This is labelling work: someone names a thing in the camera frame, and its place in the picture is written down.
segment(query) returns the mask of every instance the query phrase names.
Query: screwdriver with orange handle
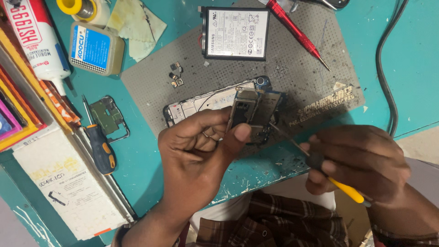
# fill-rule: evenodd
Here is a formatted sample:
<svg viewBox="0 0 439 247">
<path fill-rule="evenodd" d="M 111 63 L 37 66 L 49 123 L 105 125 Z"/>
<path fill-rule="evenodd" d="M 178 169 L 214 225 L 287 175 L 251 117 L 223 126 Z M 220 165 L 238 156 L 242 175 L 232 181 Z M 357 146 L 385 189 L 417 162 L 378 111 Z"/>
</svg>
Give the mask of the screwdriver with orange handle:
<svg viewBox="0 0 439 247">
<path fill-rule="evenodd" d="M 274 14 L 284 23 L 284 25 L 291 31 L 293 36 L 297 39 L 297 41 L 305 47 L 305 49 L 311 53 L 312 56 L 319 59 L 320 62 L 329 70 L 328 65 L 323 61 L 322 57 L 319 54 L 319 51 L 316 49 L 314 44 L 308 39 L 308 37 L 293 23 L 290 17 L 285 13 L 282 7 L 277 3 L 276 0 L 269 0 L 267 5 Z"/>
<path fill-rule="evenodd" d="M 85 130 L 90 139 L 94 164 L 96 165 L 100 173 L 102 173 L 103 175 L 110 175 L 114 172 L 114 168 L 116 167 L 115 156 L 108 146 L 107 139 L 102 133 L 101 127 L 97 124 L 93 124 L 93 121 L 90 117 L 88 103 L 84 95 L 83 103 L 85 111 L 87 112 L 88 120 L 90 121 L 90 125 L 87 126 Z"/>
<path fill-rule="evenodd" d="M 332 177 L 328 177 L 323 171 L 322 171 L 322 164 L 323 161 L 325 160 L 325 157 L 322 154 L 319 153 L 309 153 L 306 150 L 304 150 L 299 144 L 297 144 L 297 142 L 290 137 L 290 135 L 288 135 L 286 132 L 282 131 L 281 129 L 279 129 L 276 125 L 270 123 L 270 125 L 277 130 L 278 132 L 280 132 L 283 136 L 285 136 L 286 138 L 288 138 L 288 140 L 294 144 L 294 146 L 296 146 L 303 154 L 305 154 L 306 156 L 306 161 L 305 163 L 312 169 L 316 169 L 319 172 L 321 172 L 323 175 L 325 175 L 329 181 L 331 181 L 333 184 L 335 184 L 335 186 L 337 186 L 339 189 L 341 189 L 344 193 L 346 193 L 346 195 L 348 195 L 350 198 L 352 198 L 352 200 L 354 200 L 356 203 L 360 203 L 362 205 L 364 205 L 365 207 L 370 207 L 371 203 L 366 201 L 364 199 L 364 197 L 354 188 L 352 188 L 351 186 L 342 184 L 338 181 L 336 181 L 335 179 L 333 179 Z"/>
</svg>

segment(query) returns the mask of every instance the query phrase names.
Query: finger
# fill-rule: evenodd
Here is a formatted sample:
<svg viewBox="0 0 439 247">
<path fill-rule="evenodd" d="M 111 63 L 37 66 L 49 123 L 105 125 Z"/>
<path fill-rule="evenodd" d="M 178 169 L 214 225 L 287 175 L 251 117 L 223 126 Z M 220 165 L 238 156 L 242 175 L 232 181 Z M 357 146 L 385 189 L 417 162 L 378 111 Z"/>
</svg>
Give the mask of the finger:
<svg viewBox="0 0 439 247">
<path fill-rule="evenodd" d="M 309 148 L 310 148 L 310 144 L 309 144 L 309 143 L 307 143 L 307 142 L 302 142 L 302 143 L 299 144 L 299 146 L 300 146 L 301 148 L 303 148 L 303 150 L 305 150 L 305 151 L 309 151 Z"/>
<path fill-rule="evenodd" d="M 329 181 L 326 179 L 326 177 L 325 177 L 325 175 L 323 175 L 323 173 L 321 173 L 315 169 L 309 170 L 308 179 L 316 184 L 324 184 L 324 183 L 326 183 L 326 181 Z"/>
<path fill-rule="evenodd" d="M 337 189 L 337 187 L 329 181 L 325 175 L 314 169 L 309 171 L 305 187 L 308 192 L 313 195 L 321 195 Z"/>
<path fill-rule="evenodd" d="M 220 124 L 212 126 L 213 131 L 218 134 L 221 138 L 224 138 L 227 130 L 227 124 Z"/>
<path fill-rule="evenodd" d="M 393 158 L 350 146 L 312 142 L 310 149 L 323 154 L 328 159 L 356 169 L 375 170 L 392 181 L 398 179 L 399 169 L 406 165 L 405 162 L 402 165 L 397 165 L 397 161 Z"/>
<path fill-rule="evenodd" d="M 216 133 L 215 133 L 215 131 L 213 131 L 213 128 L 210 127 L 209 129 L 207 129 L 207 130 L 204 131 L 204 134 L 205 134 L 206 136 L 210 137 L 210 136 L 213 136 L 213 135 L 216 134 Z"/>
<path fill-rule="evenodd" d="M 376 171 L 359 171 L 335 162 L 324 162 L 322 170 L 336 181 L 383 203 L 392 201 L 400 188 Z"/>
<path fill-rule="evenodd" d="M 400 149 L 384 131 L 368 125 L 341 125 L 320 130 L 310 142 L 321 142 L 357 147 L 369 152 L 392 157 Z"/>
<path fill-rule="evenodd" d="M 196 144 L 196 136 L 199 133 L 211 126 L 226 124 L 229 117 L 230 108 L 198 112 L 162 131 L 159 135 L 159 149 L 188 150 Z"/>
<path fill-rule="evenodd" d="M 216 147 L 216 141 L 210 137 L 206 137 L 203 133 L 199 133 L 197 136 L 197 142 L 194 148 L 203 152 L 213 151 Z"/>
<path fill-rule="evenodd" d="M 206 130 L 206 128 L 226 124 L 230 118 L 230 108 L 220 110 L 203 110 L 172 126 L 166 134 L 180 138 L 191 138 Z"/>
<path fill-rule="evenodd" d="M 246 123 L 241 123 L 228 131 L 208 160 L 207 165 L 213 170 L 220 169 L 219 172 L 223 174 L 248 142 L 251 131 L 252 128 Z"/>
<path fill-rule="evenodd" d="M 218 141 L 218 140 L 220 140 L 222 137 L 220 137 L 219 134 L 214 134 L 214 135 L 211 136 L 210 138 L 212 138 L 214 141 Z"/>
</svg>

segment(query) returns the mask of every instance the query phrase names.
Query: wire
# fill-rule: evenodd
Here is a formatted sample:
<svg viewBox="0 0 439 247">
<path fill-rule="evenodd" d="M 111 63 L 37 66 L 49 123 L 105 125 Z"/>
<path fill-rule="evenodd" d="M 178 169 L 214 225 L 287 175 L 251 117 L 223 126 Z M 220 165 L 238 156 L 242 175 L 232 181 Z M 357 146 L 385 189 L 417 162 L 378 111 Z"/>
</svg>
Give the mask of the wire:
<svg viewBox="0 0 439 247">
<path fill-rule="evenodd" d="M 198 38 L 197 38 L 197 42 L 198 42 L 198 45 L 200 46 L 200 48 L 203 48 L 203 47 L 201 46 L 201 42 L 200 42 L 201 37 L 203 37 L 203 34 L 200 34 L 200 36 L 198 36 Z"/>
<path fill-rule="evenodd" d="M 395 11 L 394 16 L 390 20 L 389 25 L 385 29 L 383 35 L 381 36 L 381 39 L 377 46 L 377 52 L 375 55 L 376 65 L 377 65 L 377 75 L 378 80 L 380 82 L 381 88 L 383 90 L 384 96 L 387 100 L 387 103 L 389 104 L 390 108 L 390 119 L 389 119 L 389 125 L 387 127 L 387 132 L 390 136 L 394 137 L 396 128 L 398 126 L 398 109 L 396 108 L 395 99 L 393 98 L 392 92 L 390 91 L 389 84 L 387 84 L 387 80 L 384 75 L 382 63 L 381 63 L 381 52 L 384 46 L 384 43 L 387 40 L 387 37 L 389 36 L 390 32 L 395 27 L 396 23 L 398 22 L 399 18 L 401 17 L 401 14 L 403 13 L 408 0 L 404 0 L 399 9 L 397 6 L 399 5 L 399 1 L 396 4 L 396 8 L 398 11 Z"/>
<path fill-rule="evenodd" d="M 208 101 L 210 98 L 212 98 L 212 96 L 214 96 L 214 95 L 216 95 L 216 94 L 217 94 L 217 93 L 214 93 L 214 94 L 210 95 L 209 97 L 207 97 L 207 99 L 201 104 L 200 108 L 198 108 L 198 111 L 197 111 L 197 112 L 200 111 L 201 107 L 203 107 L 203 105 L 204 105 L 204 103 L 206 103 L 206 101 Z"/>
</svg>

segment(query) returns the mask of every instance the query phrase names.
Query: label sticker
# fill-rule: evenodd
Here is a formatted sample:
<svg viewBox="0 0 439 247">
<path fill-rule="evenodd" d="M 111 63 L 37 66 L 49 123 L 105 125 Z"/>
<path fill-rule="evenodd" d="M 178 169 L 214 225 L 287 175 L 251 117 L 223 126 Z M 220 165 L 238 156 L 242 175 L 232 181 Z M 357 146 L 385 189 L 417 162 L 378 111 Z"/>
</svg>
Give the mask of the label sticker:
<svg viewBox="0 0 439 247">
<path fill-rule="evenodd" d="M 207 54 L 263 58 L 269 14 L 209 10 Z"/>
<path fill-rule="evenodd" d="M 96 70 L 96 67 L 106 69 L 109 48 L 110 37 L 82 26 L 75 26 L 71 55 L 75 63 L 84 67 L 89 65 L 92 70 Z"/>
</svg>

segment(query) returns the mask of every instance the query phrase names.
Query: tube label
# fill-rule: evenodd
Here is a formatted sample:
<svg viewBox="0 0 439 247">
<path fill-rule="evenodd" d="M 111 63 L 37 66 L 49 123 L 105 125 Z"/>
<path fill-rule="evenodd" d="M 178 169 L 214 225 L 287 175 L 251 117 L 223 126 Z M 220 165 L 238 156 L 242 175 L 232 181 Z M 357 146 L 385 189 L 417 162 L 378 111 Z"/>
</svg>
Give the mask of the tube label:
<svg viewBox="0 0 439 247">
<path fill-rule="evenodd" d="M 55 31 L 42 0 L 21 0 L 11 4 L 0 0 L 35 75 L 42 80 L 63 79 L 70 75 Z"/>
</svg>

